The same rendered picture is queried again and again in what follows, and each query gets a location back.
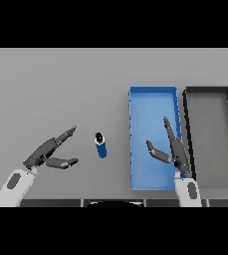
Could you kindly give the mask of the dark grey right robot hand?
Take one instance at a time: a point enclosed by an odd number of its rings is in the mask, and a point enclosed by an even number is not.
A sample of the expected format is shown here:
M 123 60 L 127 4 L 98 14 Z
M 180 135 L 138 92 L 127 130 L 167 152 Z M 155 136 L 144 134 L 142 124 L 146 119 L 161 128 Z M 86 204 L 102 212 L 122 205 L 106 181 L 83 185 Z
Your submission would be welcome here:
M 152 142 L 148 140 L 146 145 L 149 154 L 164 163 L 172 162 L 174 166 L 179 170 L 180 176 L 187 177 L 190 174 L 190 167 L 183 143 L 178 136 L 174 135 L 172 126 L 167 117 L 163 118 L 163 122 L 169 139 L 171 155 L 168 155 L 166 152 L 155 148 Z

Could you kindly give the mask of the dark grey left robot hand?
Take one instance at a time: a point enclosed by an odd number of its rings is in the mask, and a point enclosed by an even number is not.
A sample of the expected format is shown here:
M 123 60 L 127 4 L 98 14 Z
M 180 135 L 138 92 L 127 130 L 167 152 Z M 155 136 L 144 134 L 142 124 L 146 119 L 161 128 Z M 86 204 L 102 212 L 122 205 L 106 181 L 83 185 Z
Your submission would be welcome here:
M 49 167 L 66 169 L 69 166 L 74 165 L 79 160 L 77 158 L 72 159 L 60 159 L 53 157 L 55 150 L 60 147 L 64 141 L 73 135 L 76 130 L 76 126 L 64 131 L 57 138 L 50 138 L 42 143 L 24 162 L 23 164 L 31 170 L 34 166 L 41 166 L 46 164 Z

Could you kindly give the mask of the blue bin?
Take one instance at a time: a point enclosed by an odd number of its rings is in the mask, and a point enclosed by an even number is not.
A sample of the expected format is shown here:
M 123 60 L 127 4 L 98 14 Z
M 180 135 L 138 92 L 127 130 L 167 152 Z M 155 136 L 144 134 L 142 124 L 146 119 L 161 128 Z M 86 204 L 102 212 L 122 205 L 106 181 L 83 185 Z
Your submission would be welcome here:
M 130 86 L 129 152 L 131 189 L 135 191 L 172 191 L 175 167 L 149 154 L 146 142 L 171 154 L 164 127 L 167 117 L 174 135 L 182 139 L 179 102 L 175 86 Z

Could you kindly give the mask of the dark grey bin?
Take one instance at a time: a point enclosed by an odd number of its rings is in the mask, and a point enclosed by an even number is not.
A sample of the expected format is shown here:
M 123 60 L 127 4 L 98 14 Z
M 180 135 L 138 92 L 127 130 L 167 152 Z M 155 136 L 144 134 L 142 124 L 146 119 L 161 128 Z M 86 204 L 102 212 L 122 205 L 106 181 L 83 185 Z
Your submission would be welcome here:
M 192 174 L 200 188 L 228 188 L 228 87 L 182 95 Z

